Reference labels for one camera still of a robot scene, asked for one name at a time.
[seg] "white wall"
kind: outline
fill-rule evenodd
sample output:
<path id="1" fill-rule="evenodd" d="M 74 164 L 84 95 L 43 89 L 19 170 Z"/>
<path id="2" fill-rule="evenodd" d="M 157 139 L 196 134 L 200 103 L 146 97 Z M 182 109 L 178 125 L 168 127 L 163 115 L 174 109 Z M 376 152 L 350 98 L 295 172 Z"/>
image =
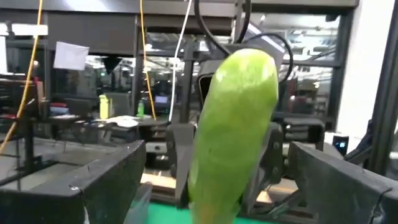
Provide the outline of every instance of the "white wall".
<path id="1" fill-rule="evenodd" d="M 336 129 L 350 138 L 365 134 L 373 113 L 393 6 L 394 0 L 360 0 L 354 15 Z"/>

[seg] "green bottle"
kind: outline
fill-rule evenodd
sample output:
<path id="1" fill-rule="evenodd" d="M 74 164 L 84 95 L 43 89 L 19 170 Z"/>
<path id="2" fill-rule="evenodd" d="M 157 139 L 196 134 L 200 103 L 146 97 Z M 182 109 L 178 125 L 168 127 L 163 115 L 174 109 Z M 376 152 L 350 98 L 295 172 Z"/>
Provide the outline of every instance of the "green bottle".
<path id="1" fill-rule="evenodd" d="M 142 102 L 142 100 L 138 102 L 137 117 L 144 117 L 144 103 Z"/>

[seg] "white paper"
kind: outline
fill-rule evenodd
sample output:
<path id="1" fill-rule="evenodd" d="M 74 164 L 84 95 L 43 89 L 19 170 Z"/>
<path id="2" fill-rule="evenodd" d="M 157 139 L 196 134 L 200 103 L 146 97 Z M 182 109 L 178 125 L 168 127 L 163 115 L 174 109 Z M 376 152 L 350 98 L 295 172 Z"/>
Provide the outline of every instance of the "white paper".
<path id="1" fill-rule="evenodd" d="M 89 47 L 57 42 L 54 68 L 83 71 Z"/>
<path id="2" fill-rule="evenodd" d="M 7 73 L 6 38 L 0 36 L 0 73 Z"/>

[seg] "green table surface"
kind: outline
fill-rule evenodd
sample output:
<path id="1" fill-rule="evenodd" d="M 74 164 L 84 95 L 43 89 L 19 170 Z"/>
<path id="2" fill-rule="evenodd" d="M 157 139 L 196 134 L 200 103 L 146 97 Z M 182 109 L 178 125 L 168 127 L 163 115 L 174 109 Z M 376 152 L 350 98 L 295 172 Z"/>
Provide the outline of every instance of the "green table surface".
<path id="1" fill-rule="evenodd" d="M 175 207 L 151 203 L 148 208 L 146 224 L 190 224 L 192 223 L 189 210 L 178 210 Z M 276 224 L 237 218 L 234 224 Z"/>

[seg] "black cable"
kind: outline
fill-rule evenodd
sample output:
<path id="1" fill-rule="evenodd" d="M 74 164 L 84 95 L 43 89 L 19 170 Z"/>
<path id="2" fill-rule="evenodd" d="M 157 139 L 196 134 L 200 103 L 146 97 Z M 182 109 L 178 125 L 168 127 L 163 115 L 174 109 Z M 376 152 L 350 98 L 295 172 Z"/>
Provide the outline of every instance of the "black cable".
<path id="1" fill-rule="evenodd" d="M 195 18 L 198 22 L 198 25 L 200 29 L 203 31 L 203 33 L 206 35 L 206 38 L 212 42 L 213 44 L 216 45 L 224 54 L 227 56 L 231 54 L 231 52 L 223 45 L 221 45 L 216 38 L 211 34 L 210 30 L 207 28 L 205 21 L 203 21 L 203 18 L 200 14 L 200 6 L 199 6 L 200 0 L 194 0 L 193 2 L 193 9 L 195 11 Z"/>
<path id="2" fill-rule="evenodd" d="M 256 34 L 244 41 L 242 41 L 242 43 L 247 43 L 251 40 L 260 38 L 260 37 L 264 37 L 264 36 L 269 36 L 269 37 L 276 37 L 279 40 L 281 40 L 284 44 L 285 44 L 285 48 L 287 49 L 287 52 L 289 53 L 289 67 L 287 69 L 287 73 L 285 75 L 285 77 L 279 82 L 279 83 L 283 83 L 286 82 L 286 80 L 290 77 L 290 74 L 293 72 L 293 66 L 294 66 L 294 58 L 293 58 L 293 51 L 292 48 L 290 47 L 290 44 L 287 42 L 287 40 L 285 38 L 283 38 L 281 35 L 279 34 L 274 34 L 274 33 L 260 33 L 260 34 Z"/>
<path id="3" fill-rule="evenodd" d="M 235 43 L 241 43 L 246 35 L 246 31 L 248 31 L 249 23 L 251 17 L 251 0 L 244 1 L 244 20 L 241 32 L 238 35 L 238 38 L 235 40 Z"/>

